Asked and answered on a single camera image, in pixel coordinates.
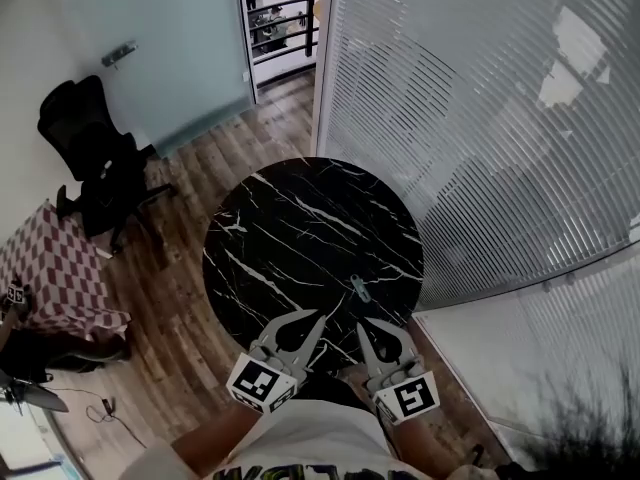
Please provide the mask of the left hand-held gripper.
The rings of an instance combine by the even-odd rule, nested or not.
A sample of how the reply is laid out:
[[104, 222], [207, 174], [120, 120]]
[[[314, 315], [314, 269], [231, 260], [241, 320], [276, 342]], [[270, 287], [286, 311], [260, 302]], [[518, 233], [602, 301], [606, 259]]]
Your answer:
[[[318, 310], [301, 310], [272, 319], [248, 353], [238, 357], [226, 383], [232, 398], [261, 414], [271, 414], [296, 395], [325, 328]], [[277, 355], [296, 353], [294, 364]]]

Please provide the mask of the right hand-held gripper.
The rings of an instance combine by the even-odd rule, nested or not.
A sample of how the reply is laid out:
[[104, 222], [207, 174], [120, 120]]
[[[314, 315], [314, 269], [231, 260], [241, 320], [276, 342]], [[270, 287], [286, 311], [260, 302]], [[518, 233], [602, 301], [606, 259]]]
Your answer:
[[[392, 425], [423, 415], [440, 406], [432, 371], [418, 356], [410, 334], [385, 320], [366, 318], [356, 326], [369, 379], [365, 383], [370, 398]], [[392, 368], [382, 374], [382, 368]]]

